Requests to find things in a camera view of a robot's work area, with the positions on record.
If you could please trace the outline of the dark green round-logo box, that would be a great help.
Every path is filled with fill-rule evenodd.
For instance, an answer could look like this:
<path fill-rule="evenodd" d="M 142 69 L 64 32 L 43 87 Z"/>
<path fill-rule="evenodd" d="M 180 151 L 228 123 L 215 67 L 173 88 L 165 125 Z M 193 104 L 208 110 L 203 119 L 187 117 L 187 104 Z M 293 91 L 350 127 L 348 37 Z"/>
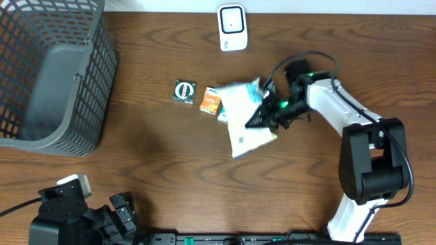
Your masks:
<path fill-rule="evenodd" d="M 173 101 L 193 104 L 196 95 L 196 86 L 197 84 L 195 82 L 177 80 L 174 87 Z"/>

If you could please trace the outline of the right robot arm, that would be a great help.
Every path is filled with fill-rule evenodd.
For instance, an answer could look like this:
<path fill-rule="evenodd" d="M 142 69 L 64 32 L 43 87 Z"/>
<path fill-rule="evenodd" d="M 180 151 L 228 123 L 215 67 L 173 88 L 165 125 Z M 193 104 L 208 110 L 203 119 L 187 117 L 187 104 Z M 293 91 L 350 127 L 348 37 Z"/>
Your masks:
<path fill-rule="evenodd" d="M 397 118 L 383 118 L 341 85 L 335 73 L 313 71 L 306 59 L 282 61 L 290 97 L 275 92 L 271 78 L 261 87 L 262 103 L 247 128 L 287 129 L 302 114 L 316 111 L 341 137 L 339 181 L 344 195 L 326 225 L 332 241 L 361 243 L 381 209 L 406 204 L 414 192 L 405 128 Z"/>

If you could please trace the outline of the orange tissue pack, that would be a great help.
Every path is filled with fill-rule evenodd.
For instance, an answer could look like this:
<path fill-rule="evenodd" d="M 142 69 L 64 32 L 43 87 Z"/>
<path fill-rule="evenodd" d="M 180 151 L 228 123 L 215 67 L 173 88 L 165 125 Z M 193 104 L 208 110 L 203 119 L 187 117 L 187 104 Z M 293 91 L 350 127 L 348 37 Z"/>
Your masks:
<path fill-rule="evenodd" d="M 200 111 L 216 115 L 220 103 L 221 97 L 218 92 L 214 88 L 207 87 L 200 104 Z"/>

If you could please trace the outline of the cream wet wipes pack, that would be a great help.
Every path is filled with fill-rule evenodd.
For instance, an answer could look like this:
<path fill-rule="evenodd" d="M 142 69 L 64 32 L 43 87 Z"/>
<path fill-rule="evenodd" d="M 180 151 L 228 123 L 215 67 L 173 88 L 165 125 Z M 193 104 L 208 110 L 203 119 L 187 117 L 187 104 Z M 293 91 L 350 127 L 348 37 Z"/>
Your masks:
<path fill-rule="evenodd" d="M 257 77 L 251 82 L 235 82 L 216 88 L 228 122 L 233 159 L 277 139 L 268 127 L 245 126 L 262 103 L 259 81 Z"/>

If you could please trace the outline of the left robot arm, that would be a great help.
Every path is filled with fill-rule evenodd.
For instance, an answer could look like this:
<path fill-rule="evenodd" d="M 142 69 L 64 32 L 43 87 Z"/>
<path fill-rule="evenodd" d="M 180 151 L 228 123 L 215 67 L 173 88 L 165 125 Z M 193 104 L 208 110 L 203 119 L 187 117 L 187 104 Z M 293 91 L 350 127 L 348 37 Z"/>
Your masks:
<path fill-rule="evenodd" d="M 109 245 L 147 244 L 148 235 L 138 230 L 134 197 L 130 191 L 110 197 L 111 206 L 93 209 L 87 175 L 72 174 L 57 185 L 39 191 L 41 206 L 29 232 L 30 244 Z"/>

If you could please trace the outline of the green tissue pack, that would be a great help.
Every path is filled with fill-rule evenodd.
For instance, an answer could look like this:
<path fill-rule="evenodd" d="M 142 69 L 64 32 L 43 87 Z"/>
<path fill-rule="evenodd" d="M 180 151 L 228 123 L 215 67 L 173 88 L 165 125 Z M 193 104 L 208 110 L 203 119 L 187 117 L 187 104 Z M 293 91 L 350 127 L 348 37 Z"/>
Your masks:
<path fill-rule="evenodd" d="M 219 115 L 217 117 L 217 120 L 219 122 L 221 122 L 221 123 L 228 124 L 228 119 L 227 119 L 227 116 L 226 116 L 226 113 L 225 113 L 225 108 L 221 109 L 221 111 L 220 111 L 220 113 L 219 113 Z"/>

